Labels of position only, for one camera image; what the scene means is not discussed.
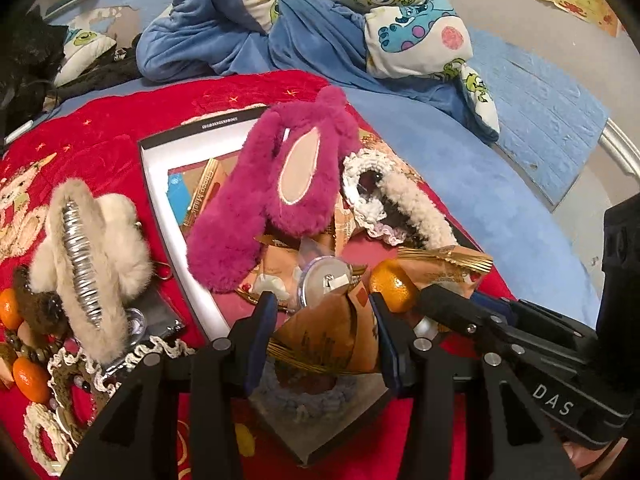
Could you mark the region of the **chocolate ball packet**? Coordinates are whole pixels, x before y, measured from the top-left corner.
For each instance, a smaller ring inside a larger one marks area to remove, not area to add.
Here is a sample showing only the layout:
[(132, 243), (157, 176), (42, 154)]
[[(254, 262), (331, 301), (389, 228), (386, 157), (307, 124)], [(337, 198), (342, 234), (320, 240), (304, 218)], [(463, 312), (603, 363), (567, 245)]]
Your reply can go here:
[(250, 304), (257, 304), (263, 292), (273, 292), (279, 310), (292, 315), (300, 309), (297, 296), (302, 276), (303, 257), (299, 255), (298, 240), (279, 240), (274, 235), (259, 237), (262, 244), (257, 266), (235, 289)]
[(466, 299), (494, 267), (490, 255), (459, 245), (430, 250), (401, 247), (397, 259), (418, 289), (437, 284)]
[(367, 289), (324, 296), (276, 330), (268, 344), (273, 358), (307, 372), (331, 375), (378, 369), (378, 321)]

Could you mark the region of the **cream fuzzy hair clip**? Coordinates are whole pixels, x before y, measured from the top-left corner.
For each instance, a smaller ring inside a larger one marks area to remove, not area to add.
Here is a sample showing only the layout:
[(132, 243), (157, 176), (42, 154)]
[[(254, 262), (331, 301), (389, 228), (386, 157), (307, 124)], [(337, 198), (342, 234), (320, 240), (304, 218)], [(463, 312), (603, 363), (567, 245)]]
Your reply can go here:
[(439, 249), (458, 244), (446, 217), (416, 182), (401, 172), (389, 172), (378, 181), (378, 188), (407, 217), (406, 223), (416, 234), (420, 248)]

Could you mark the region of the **silver coin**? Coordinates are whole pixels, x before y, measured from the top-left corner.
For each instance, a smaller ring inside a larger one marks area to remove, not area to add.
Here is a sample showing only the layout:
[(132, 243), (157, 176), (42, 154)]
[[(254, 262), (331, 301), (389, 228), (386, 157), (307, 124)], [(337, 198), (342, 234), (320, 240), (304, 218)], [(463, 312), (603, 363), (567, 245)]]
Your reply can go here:
[(297, 304), (302, 309), (318, 307), (325, 296), (341, 294), (354, 282), (352, 266), (335, 252), (305, 237), (298, 248)]

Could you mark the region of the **brown white lace scrunchie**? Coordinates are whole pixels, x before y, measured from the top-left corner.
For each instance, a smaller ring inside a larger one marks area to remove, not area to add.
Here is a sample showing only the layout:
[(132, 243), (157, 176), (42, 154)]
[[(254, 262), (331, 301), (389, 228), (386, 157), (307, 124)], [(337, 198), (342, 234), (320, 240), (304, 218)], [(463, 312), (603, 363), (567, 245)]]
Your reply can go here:
[(80, 422), (77, 418), (73, 407), (72, 388), (76, 386), (76, 378), (86, 382), (89, 385), (93, 415), (99, 414), (111, 399), (110, 390), (102, 382), (102, 366), (89, 358), (82, 349), (73, 353), (61, 348), (51, 356), (47, 369), (50, 374), (48, 385), (56, 403), (55, 418), (70, 438), (72, 445), (78, 445), (87, 432), (90, 422)]

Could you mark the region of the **cream crochet scrunchie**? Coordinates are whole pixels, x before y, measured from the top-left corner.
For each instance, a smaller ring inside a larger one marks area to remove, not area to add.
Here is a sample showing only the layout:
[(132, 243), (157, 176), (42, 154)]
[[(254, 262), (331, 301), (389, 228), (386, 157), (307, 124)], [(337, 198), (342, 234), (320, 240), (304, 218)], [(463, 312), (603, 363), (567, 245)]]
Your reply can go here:
[(34, 461), (49, 476), (59, 477), (72, 458), (74, 445), (55, 414), (43, 404), (29, 403), (23, 436)]

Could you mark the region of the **orange mandarin in box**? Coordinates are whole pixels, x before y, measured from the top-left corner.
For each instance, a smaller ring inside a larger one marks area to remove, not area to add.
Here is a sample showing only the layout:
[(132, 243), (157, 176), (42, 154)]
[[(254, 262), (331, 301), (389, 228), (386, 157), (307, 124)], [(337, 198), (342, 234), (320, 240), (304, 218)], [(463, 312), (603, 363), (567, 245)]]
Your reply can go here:
[(395, 259), (384, 260), (372, 269), (369, 290), (379, 292), (388, 310), (394, 313), (410, 311), (416, 305), (420, 294), (407, 272)]

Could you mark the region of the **black white lace scrunchie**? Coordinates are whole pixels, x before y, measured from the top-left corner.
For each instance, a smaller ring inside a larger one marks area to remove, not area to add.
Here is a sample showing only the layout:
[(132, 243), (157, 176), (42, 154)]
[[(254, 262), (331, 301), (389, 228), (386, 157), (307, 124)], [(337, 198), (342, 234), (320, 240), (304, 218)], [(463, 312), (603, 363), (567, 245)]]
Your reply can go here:
[(172, 344), (164, 341), (159, 336), (152, 336), (148, 342), (137, 344), (118, 363), (109, 370), (96, 370), (92, 384), (99, 392), (112, 396), (122, 384), (124, 379), (144, 360), (149, 354), (168, 356), (169, 359), (178, 359), (182, 356), (192, 356), (195, 350), (189, 347), (183, 340), (176, 339)]

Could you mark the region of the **white crochet scrunchie in box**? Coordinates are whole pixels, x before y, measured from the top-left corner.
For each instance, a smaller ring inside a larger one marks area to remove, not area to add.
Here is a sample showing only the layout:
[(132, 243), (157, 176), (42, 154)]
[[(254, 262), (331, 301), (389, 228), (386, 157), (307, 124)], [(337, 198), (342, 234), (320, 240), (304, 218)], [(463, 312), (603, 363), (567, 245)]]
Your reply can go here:
[(390, 246), (399, 246), (406, 240), (407, 232), (385, 223), (388, 214), (383, 204), (383, 193), (378, 187), (382, 177), (392, 172), (394, 166), (384, 153), (360, 148), (357, 153), (344, 158), (342, 192), (357, 226), (372, 238)]

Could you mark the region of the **light blue crochet scrunchie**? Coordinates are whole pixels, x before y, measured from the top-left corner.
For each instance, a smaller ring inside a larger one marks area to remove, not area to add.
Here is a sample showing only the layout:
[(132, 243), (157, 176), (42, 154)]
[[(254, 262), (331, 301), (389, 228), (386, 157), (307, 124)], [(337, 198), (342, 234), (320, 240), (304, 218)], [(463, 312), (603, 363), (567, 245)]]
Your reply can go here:
[(296, 422), (301, 422), (310, 418), (334, 417), (344, 412), (355, 396), (356, 385), (355, 377), (341, 376), (331, 389), (322, 393), (297, 393), (280, 384), (276, 362), (268, 360), (254, 395), (268, 413), (290, 414)]

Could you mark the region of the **black shallow box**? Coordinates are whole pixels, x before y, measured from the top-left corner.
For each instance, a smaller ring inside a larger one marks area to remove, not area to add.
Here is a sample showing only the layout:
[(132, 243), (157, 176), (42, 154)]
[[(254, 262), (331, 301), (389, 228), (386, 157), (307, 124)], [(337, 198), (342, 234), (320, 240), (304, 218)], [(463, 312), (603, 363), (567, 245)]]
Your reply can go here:
[(203, 117), (146, 139), (141, 155), (195, 317), (212, 327), (276, 303), (250, 402), (301, 462), (386, 399), (370, 295), (435, 335), (419, 290), (469, 297), (494, 266), (344, 110), (296, 102)]

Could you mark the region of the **dark brown fuzzy hair clip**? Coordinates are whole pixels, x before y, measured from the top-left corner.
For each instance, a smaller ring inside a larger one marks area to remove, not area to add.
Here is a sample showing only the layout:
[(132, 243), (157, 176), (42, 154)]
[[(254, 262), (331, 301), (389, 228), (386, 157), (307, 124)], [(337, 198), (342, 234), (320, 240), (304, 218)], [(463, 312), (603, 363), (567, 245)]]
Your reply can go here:
[(34, 292), (27, 266), (14, 268), (12, 286), (18, 313), (35, 333), (55, 337), (67, 333), (68, 321), (60, 297), (56, 292)]

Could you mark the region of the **magenta plush hair clip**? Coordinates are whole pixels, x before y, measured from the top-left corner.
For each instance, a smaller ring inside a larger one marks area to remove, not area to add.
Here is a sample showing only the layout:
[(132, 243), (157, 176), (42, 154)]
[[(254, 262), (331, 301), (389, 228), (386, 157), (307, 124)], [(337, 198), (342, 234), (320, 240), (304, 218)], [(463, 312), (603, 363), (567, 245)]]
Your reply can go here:
[(231, 292), (257, 266), (267, 226), (293, 238), (321, 233), (333, 217), (343, 160), (360, 146), (340, 88), (269, 107), (186, 237), (192, 276), (212, 292)]

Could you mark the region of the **beige fur hair claw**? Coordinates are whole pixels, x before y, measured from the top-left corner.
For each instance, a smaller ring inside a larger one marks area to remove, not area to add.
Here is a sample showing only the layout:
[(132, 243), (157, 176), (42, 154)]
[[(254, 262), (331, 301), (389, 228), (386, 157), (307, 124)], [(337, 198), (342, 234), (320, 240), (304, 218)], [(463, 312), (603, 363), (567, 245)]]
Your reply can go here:
[(128, 323), (114, 264), (104, 248), (106, 223), (84, 181), (58, 185), (49, 208), (55, 290), (76, 339), (102, 364), (125, 351)]

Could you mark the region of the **chocolate packet in box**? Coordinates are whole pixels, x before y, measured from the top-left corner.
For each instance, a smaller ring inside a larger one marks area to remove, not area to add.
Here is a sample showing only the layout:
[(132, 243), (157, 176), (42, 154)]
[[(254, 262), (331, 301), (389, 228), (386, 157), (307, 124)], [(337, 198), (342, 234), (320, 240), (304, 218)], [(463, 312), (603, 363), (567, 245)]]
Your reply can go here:
[(227, 180), (235, 161), (235, 154), (212, 157), (183, 170), (181, 174), (189, 194), (186, 214), (180, 224), (184, 237), (188, 236), (195, 220)]

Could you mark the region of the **blue monster print blanket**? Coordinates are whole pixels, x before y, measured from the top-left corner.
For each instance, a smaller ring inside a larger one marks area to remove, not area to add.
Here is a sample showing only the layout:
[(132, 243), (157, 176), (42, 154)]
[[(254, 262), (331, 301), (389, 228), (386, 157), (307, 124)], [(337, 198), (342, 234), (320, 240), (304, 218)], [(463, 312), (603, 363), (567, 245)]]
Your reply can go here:
[(174, 0), (136, 52), (141, 75), (155, 82), (303, 70), (430, 103), (494, 143), (496, 104), (472, 55), (448, 0)]

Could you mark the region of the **red plush blanket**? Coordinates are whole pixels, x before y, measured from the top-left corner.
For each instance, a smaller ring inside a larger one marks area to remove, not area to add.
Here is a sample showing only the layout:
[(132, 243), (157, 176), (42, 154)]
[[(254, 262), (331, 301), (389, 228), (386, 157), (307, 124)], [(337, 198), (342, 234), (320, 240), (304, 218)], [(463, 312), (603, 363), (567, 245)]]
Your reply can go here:
[[(22, 170), (55, 154), (28, 185), (29, 206), (49, 203), (52, 188), (67, 178), (84, 180), (94, 194), (125, 194), (134, 202), (145, 228), (152, 256), (168, 262), (160, 234), (146, 196), (138, 141), (177, 127), (182, 122), (206, 113), (241, 108), (258, 102), (275, 103), (292, 100), (311, 101), (325, 86), (323, 79), (302, 72), (275, 72), (257, 76), (231, 76), (200, 79), (171, 84), (153, 91), (125, 90), (125, 96), (104, 96), (76, 108), (70, 115), (56, 114), (42, 126), (26, 133), (9, 147), (1, 161), (1, 184), (9, 184)], [(392, 120), (392, 133), (418, 132), (396, 126), (397, 118), (407, 113), (390, 111), (390, 96), (367, 94), (364, 104), (356, 104), (354, 96), (347, 98), (355, 108), (349, 113), (357, 117), (364, 130), (378, 133), (381, 128), (370, 126), (358, 112), (383, 112)], [(344, 251), (348, 261), (375, 266), (392, 258), (392, 250), (380, 242), (358, 235)], [(186, 322), (182, 339), (192, 348), (204, 344), (204, 336), (195, 326), (176, 280), (160, 282), (160, 293)], [(454, 436), (452, 437), (450, 479), (464, 479), (468, 458), (464, 421), (464, 396), (454, 400)], [(29, 400), (16, 387), (1, 384), (1, 435), (11, 439), (24, 457), (27, 467), (38, 479), (57, 479), (32, 459), (24, 437), (24, 414)], [(309, 467), (297, 463), (293, 454), (267, 429), (250, 408), (248, 401), (235, 400), (232, 414), (236, 422), (247, 426), (255, 437), (255, 454), (241, 458), (244, 479), (396, 479), (402, 448), (409, 426), (411, 400), (390, 400), (380, 414), (369, 417), (356, 428), (347, 431), (337, 446)]]

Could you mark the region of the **small monster print pillow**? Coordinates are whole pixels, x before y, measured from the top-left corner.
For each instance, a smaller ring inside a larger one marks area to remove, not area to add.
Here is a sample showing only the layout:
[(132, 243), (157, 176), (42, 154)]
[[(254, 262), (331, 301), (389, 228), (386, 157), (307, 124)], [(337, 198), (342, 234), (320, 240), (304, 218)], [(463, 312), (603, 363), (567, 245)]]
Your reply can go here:
[(65, 37), (64, 58), (54, 78), (55, 87), (62, 87), (77, 79), (117, 42), (90, 29), (69, 28)]

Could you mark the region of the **black puffy jacket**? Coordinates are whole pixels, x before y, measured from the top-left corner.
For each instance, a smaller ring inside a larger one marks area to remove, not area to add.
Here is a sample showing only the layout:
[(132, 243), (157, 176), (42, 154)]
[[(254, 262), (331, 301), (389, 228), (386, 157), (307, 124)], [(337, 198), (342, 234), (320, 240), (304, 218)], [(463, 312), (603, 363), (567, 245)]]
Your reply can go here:
[(64, 58), (67, 27), (35, 6), (1, 32), (1, 135), (37, 117)]

